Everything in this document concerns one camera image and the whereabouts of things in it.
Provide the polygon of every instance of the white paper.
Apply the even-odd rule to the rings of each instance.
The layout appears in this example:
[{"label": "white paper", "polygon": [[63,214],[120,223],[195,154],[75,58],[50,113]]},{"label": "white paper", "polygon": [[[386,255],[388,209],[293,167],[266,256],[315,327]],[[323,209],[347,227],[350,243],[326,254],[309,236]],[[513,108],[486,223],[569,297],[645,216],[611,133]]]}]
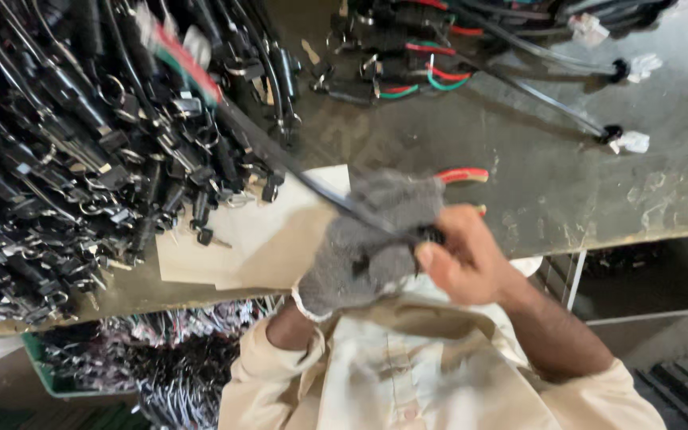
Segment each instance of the white paper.
[{"label": "white paper", "polygon": [[[349,193],[345,164],[307,171],[340,194]],[[233,245],[200,245],[188,228],[186,208],[172,232],[156,236],[160,277],[164,281],[214,284],[235,288],[291,288],[312,265],[313,257],[336,211],[296,178],[288,175],[272,203],[250,202],[212,211],[207,227],[214,237]]]}]

